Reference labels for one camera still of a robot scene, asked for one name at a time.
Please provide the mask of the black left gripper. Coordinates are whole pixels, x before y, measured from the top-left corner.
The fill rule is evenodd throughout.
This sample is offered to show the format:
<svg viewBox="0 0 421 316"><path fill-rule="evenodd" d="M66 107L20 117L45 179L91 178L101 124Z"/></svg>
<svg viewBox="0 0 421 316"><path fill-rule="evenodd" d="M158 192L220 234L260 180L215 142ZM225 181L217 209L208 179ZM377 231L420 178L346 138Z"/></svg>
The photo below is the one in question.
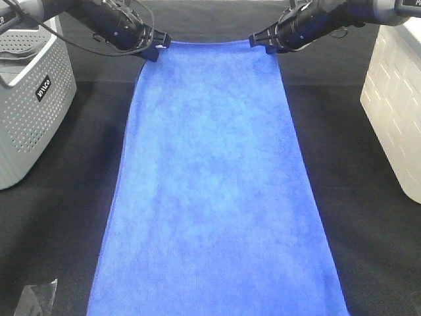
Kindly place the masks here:
<svg viewBox="0 0 421 316"><path fill-rule="evenodd" d="M146 61L156 62L159 49L168 49L172 41L166 32L154 30L152 42L151 27L116 1L76 1L66 12L118 50L139 50L138 57Z"/></svg>

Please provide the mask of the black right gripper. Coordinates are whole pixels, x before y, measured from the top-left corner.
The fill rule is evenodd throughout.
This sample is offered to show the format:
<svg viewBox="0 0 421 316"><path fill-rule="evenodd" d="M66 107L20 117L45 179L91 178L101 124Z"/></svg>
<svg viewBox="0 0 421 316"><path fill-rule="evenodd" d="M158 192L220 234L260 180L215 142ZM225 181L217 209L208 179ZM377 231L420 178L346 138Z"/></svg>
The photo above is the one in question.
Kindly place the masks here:
<svg viewBox="0 0 421 316"><path fill-rule="evenodd" d="M307 1L281 15L272 30L249 36L250 47L263 46L267 54L289 53L351 24L350 1Z"/></svg>

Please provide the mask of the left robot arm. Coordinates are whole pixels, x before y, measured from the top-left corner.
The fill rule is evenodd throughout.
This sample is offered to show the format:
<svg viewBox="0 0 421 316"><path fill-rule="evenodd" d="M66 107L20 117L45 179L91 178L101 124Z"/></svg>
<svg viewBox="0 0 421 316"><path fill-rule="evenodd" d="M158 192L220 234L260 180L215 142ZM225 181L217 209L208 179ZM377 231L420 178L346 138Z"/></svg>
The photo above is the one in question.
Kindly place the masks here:
<svg viewBox="0 0 421 316"><path fill-rule="evenodd" d="M139 14L125 1L2 1L1 33L12 27L26 23L41 26L63 42L104 57L137 56L147 61L157 61L159 49L167 49L171 37L155 28L155 17L149 8L151 25L146 24ZM116 49L115 53L102 53L70 41L45 24L62 13L67 13L84 26L94 36Z"/></svg>

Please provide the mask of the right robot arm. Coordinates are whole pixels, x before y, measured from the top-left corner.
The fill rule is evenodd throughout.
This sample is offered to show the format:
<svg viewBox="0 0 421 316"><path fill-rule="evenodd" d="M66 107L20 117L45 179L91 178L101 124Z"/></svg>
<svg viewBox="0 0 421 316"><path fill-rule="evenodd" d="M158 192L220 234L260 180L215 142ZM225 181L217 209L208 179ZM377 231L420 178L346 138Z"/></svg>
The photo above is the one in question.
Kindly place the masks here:
<svg viewBox="0 0 421 316"><path fill-rule="evenodd" d="M290 53L349 26L398 26L410 17L420 17L419 1L291 1L278 21L251 34L249 43L268 54Z"/></svg>

